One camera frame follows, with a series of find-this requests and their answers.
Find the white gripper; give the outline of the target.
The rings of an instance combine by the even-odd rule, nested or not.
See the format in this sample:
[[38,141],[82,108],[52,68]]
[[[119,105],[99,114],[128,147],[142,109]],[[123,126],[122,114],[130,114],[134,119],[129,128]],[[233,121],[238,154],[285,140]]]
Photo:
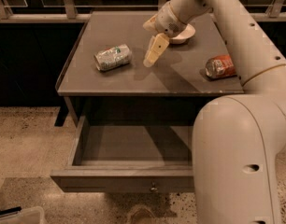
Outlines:
[[169,46],[169,37],[176,37],[187,26],[188,15],[184,7],[165,3],[155,16],[145,21],[143,28],[153,35],[150,39],[143,64],[146,67],[155,65],[160,56]]

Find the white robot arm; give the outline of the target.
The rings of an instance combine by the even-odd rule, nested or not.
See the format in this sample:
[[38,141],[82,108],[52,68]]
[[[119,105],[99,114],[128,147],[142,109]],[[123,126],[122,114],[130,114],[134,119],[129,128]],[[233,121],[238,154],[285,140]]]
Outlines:
[[243,89],[207,103],[193,125],[198,224],[281,224],[275,159],[286,151],[286,59],[239,0],[170,0],[144,27],[152,66],[212,11]]

